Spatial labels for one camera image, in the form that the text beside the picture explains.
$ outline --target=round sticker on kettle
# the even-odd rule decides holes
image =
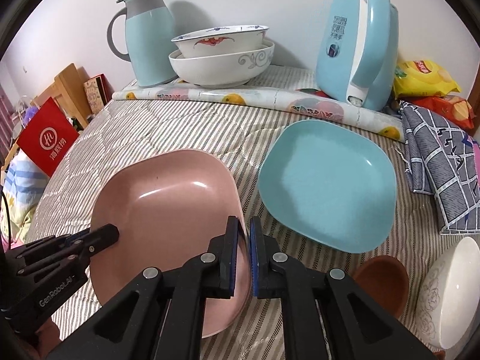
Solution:
[[[331,45],[329,45],[327,47],[327,54],[328,54],[329,57],[333,58],[333,57],[337,56],[339,51],[340,51],[340,46],[337,45],[336,43],[332,43]]]

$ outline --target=striped tablecloth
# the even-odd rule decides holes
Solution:
[[[314,86],[314,76],[302,69],[272,67],[250,84],[309,88]],[[370,257],[397,257],[410,277],[409,299],[400,320],[416,333],[414,311],[421,282],[435,259],[461,237],[440,236],[433,198],[410,193],[404,163],[397,153],[403,144],[348,126],[344,127],[379,145],[395,168],[397,208],[387,240],[371,252],[348,254],[313,242],[275,221],[256,187],[259,168],[282,130],[302,119],[307,117],[234,104],[112,101],[78,138],[53,175],[38,204],[29,240],[88,227],[100,190],[122,168],[163,152],[201,149],[218,156],[234,175],[246,222],[252,215],[260,215],[264,232],[276,237],[284,252],[306,266],[319,271],[339,267],[352,274]],[[61,338],[98,308],[88,280],[53,316]],[[277,360],[284,358],[283,349],[280,301],[250,298],[230,328],[203,340],[202,359]]]

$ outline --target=gray plaid cloth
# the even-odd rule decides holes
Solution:
[[[435,197],[440,234],[480,232],[480,192],[472,138],[444,117],[402,102],[406,178]]]

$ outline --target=yellow chip bag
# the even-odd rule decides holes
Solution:
[[[450,74],[433,61],[408,61],[397,65],[393,92],[395,98],[445,96],[461,88]]]

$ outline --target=stacked bowl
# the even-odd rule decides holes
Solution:
[[[262,73],[271,63],[274,43],[266,26],[208,28],[172,39],[178,50],[169,55],[173,70],[191,84],[232,88]]]

